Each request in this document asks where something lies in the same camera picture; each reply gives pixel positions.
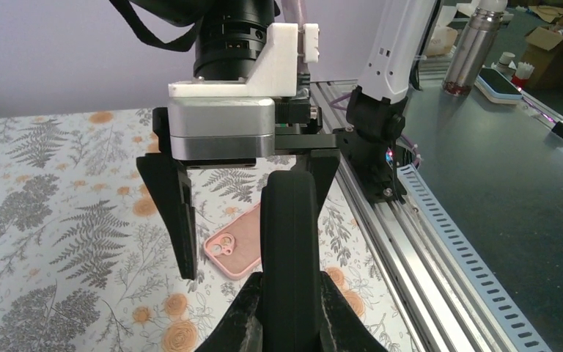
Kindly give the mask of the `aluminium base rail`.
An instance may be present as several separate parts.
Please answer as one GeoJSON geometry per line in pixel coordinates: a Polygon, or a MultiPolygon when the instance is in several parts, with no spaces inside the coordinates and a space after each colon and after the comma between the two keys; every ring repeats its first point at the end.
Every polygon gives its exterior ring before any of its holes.
{"type": "MultiPolygon", "coordinates": [[[[475,138],[472,132],[492,115],[519,119],[520,113],[511,108],[491,110],[477,95],[452,97],[441,89],[438,78],[424,77],[422,90],[411,96],[408,114],[406,134],[418,144],[422,157],[418,166],[409,166],[416,168],[499,281],[472,238],[474,234],[497,236],[507,168],[500,158],[481,151],[484,144],[494,147],[501,140],[487,133],[475,138]]],[[[488,317],[487,309],[474,299],[407,189],[403,202],[372,204],[361,193],[347,162],[339,179],[352,199],[353,212],[367,226],[378,263],[402,300],[401,310],[411,319],[420,351],[516,351],[488,317]]]]}

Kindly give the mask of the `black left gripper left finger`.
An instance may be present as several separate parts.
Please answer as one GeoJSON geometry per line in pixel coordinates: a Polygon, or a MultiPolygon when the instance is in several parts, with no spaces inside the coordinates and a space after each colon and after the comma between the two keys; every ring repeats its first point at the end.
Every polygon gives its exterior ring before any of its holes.
{"type": "Polygon", "coordinates": [[[258,306],[261,298],[262,272],[249,276],[218,325],[197,352],[262,351],[262,324],[258,306]]]}

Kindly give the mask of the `black phone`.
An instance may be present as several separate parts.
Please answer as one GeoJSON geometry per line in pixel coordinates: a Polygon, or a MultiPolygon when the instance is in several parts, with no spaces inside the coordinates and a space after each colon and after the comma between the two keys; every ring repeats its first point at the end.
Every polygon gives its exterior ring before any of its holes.
{"type": "Polygon", "coordinates": [[[275,171],[262,191],[264,351],[314,351],[320,344],[317,201],[308,172],[275,171]]]}

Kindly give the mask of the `pink phone case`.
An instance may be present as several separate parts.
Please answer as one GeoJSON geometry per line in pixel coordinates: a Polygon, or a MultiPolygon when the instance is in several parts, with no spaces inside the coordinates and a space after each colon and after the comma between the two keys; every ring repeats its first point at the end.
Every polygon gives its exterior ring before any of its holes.
{"type": "Polygon", "coordinates": [[[248,276],[261,263],[260,203],[206,239],[203,249],[229,279],[248,276]]]}

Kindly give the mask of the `steel thermos bottle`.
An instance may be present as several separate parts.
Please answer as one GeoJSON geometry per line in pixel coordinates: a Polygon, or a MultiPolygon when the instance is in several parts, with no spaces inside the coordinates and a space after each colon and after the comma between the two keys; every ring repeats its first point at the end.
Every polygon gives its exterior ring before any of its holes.
{"type": "Polygon", "coordinates": [[[500,28],[506,0],[479,1],[462,31],[442,88],[454,96],[472,90],[500,28]]]}

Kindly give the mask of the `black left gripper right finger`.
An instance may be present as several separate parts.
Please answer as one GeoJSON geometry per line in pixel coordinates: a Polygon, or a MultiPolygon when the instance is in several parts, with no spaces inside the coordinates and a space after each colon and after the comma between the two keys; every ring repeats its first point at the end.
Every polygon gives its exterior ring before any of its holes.
{"type": "Polygon", "coordinates": [[[332,278],[320,272],[323,320],[319,351],[386,352],[346,301],[332,278]]]}

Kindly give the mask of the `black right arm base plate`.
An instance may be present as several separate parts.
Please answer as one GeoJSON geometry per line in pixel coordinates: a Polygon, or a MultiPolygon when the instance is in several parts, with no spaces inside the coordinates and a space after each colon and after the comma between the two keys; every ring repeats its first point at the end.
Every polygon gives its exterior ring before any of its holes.
{"type": "Polygon", "coordinates": [[[397,167],[386,160],[389,147],[348,128],[335,128],[333,135],[368,202],[404,201],[408,193],[397,176],[397,167]]]}

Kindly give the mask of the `cardboard box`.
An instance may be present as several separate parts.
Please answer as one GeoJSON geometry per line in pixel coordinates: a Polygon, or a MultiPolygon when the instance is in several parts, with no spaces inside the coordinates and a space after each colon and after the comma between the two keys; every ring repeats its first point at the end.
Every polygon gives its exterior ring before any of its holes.
{"type": "Polygon", "coordinates": [[[538,26],[525,35],[521,61],[534,66],[528,89],[563,89],[563,35],[548,26],[538,26]]]}

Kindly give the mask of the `phone in blue case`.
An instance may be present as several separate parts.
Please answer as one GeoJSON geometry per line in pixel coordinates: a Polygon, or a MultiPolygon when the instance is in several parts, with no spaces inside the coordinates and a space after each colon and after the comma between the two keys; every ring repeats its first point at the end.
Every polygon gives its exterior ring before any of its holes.
{"type": "Polygon", "coordinates": [[[517,105],[523,99],[518,88],[493,68],[480,70],[475,87],[492,103],[517,105]]]}

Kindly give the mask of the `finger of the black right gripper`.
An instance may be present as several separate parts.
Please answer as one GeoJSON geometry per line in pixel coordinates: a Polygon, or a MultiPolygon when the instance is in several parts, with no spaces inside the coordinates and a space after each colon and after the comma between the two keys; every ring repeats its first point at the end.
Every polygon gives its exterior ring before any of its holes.
{"type": "Polygon", "coordinates": [[[136,167],[166,225],[181,277],[195,279],[196,222],[187,169],[165,154],[140,156],[136,167]]]}
{"type": "Polygon", "coordinates": [[[318,213],[322,210],[339,168],[339,149],[314,149],[297,155],[292,171],[309,172],[314,178],[318,213]]]}

